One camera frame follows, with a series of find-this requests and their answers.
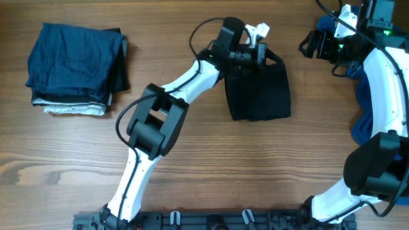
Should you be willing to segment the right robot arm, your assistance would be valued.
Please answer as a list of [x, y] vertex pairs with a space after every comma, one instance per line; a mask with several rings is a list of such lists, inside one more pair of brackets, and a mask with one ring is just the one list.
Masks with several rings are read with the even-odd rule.
[[368, 29], [336, 38], [311, 31], [299, 45], [305, 57], [331, 63], [361, 61], [367, 76], [371, 136], [346, 159], [343, 177], [301, 206], [304, 223], [339, 224], [368, 206], [384, 217], [408, 196], [408, 38], [400, 31]]

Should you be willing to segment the blue polo shirt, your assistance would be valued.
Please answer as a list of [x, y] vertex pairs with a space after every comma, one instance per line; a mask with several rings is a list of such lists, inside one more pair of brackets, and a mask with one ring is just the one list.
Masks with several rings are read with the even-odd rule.
[[[317, 30], [334, 33], [336, 30], [335, 22], [328, 15], [322, 16], [318, 19]], [[359, 80], [355, 94], [362, 112], [351, 128], [351, 135], [354, 141], [361, 146], [370, 139], [373, 129], [373, 113], [369, 81], [359, 62], [355, 62], [353, 67], [347, 68], [345, 74], [349, 79]], [[408, 197], [399, 198], [396, 204], [408, 206]]]

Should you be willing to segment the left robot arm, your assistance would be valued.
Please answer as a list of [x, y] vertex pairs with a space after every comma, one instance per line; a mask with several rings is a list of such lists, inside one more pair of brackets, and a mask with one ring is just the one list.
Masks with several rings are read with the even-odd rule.
[[266, 44], [270, 30], [264, 22], [257, 26], [244, 24], [235, 17], [222, 17], [218, 37], [201, 52], [193, 52], [192, 66], [169, 84], [149, 84], [141, 97], [120, 113], [134, 110], [127, 125], [128, 160], [118, 189], [99, 213], [101, 229], [135, 229], [134, 219], [151, 174], [175, 145], [189, 105], [214, 87], [232, 68], [266, 65]]

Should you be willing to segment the black polo shirt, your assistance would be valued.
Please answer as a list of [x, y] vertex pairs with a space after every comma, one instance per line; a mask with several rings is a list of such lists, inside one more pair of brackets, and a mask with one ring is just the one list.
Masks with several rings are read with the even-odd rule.
[[231, 70], [225, 90], [233, 120], [268, 121], [291, 116], [291, 94], [284, 61], [271, 50], [266, 58], [274, 64]]

